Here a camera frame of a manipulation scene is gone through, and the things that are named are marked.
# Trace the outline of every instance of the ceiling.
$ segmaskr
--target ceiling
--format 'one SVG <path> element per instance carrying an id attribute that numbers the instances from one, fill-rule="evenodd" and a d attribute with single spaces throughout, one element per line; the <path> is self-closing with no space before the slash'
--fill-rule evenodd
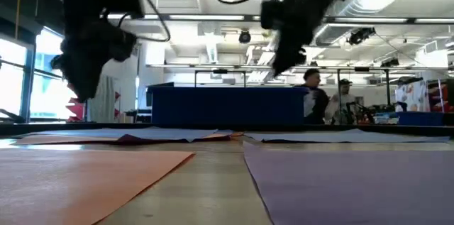
<path id="1" fill-rule="evenodd" d="M 261 0 L 250 0 L 243 4 L 229 6 L 217 0 L 152 0 L 160 13 L 199 13 L 199 14 L 240 14 L 259 15 Z M 147 13 L 154 13 L 147 7 Z M 454 0 L 395 0 L 385 9 L 372 16 L 384 17 L 440 17 L 454 18 Z M 206 43 L 198 39 L 201 22 L 167 22 L 172 39 L 168 43 L 167 62 L 205 62 Z M 123 27 L 138 34 L 151 32 L 152 26 L 158 26 L 156 21 L 125 21 Z M 242 63 L 246 61 L 245 54 L 250 45 L 265 45 L 269 34 L 260 27 L 258 22 L 217 22 L 216 30 L 223 36 L 216 44 L 219 62 Z M 248 29 L 253 36 L 250 45 L 240 44 L 238 36 L 241 29 Z M 377 35 L 360 45 L 350 46 L 345 43 L 349 33 L 339 38 L 330 48 L 307 48 L 308 55 L 319 65 L 371 65 L 381 60 L 384 55 L 398 57 L 401 65 L 415 65 L 414 57 L 417 49 L 435 40 L 451 36 L 449 26 L 375 26 Z M 259 58 L 261 50 L 254 52 Z"/>

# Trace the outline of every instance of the security camera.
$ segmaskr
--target security camera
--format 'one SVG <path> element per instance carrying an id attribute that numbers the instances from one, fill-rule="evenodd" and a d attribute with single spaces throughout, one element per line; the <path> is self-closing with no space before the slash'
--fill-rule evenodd
<path id="1" fill-rule="evenodd" d="M 238 40 L 242 44 L 250 42 L 250 34 L 248 30 L 242 30 L 240 33 L 240 39 Z"/>

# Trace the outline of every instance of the dark jacket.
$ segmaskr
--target dark jacket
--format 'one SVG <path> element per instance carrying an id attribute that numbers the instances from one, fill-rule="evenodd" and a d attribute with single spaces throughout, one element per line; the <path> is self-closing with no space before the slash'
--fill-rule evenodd
<path id="1" fill-rule="evenodd" d="M 329 98 L 325 91 L 318 87 L 308 87 L 305 84 L 296 87 L 309 89 L 309 93 L 304 96 L 304 123 L 324 124 L 325 109 L 329 103 Z"/>

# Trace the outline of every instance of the table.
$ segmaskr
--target table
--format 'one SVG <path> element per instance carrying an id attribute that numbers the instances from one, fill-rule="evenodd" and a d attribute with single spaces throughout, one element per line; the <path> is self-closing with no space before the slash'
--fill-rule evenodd
<path id="1" fill-rule="evenodd" d="M 271 224 L 243 158 L 240 137 L 228 142 L 162 143 L 147 146 L 85 145 L 90 150 L 183 150 L 196 155 L 101 225 Z M 7 140 L 0 146 L 8 147 Z M 254 143 L 269 149 L 454 150 L 452 143 Z M 46 146 L 65 148 L 65 146 Z"/>

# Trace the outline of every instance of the person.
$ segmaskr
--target person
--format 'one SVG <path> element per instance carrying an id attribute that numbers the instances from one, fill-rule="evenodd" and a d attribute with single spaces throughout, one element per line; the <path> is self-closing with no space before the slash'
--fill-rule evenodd
<path id="1" fill-rule="evenodd" d="M 320 72 L 317 69 L 308 69 L 303 78 L 305 83 L 297 87 L 306 87 L 309 90 L 309 93 L 304 95 L 304 123 L 323 125 L 329 99 L 326 93 L 319 89 Z"/>
<path id="2" fill-rule="evenodd" d="M 355 102 L 355 97 L 350 94 L 350 82 L 348 79 L 342 79 L 339 81 L 340 85 L 340 102 L 342 112 L 339 112 L 339 93 L 336 93 L 331 97 L 330 102 L 325 110 L 325 120 L 331 121 L 331 124 L 339 125 L 342 124 L 354 124 L 356 106 L 352 105 Z M 347 114 L 347 105 L 350 106 L 350 112 L 353 114 Z"/>

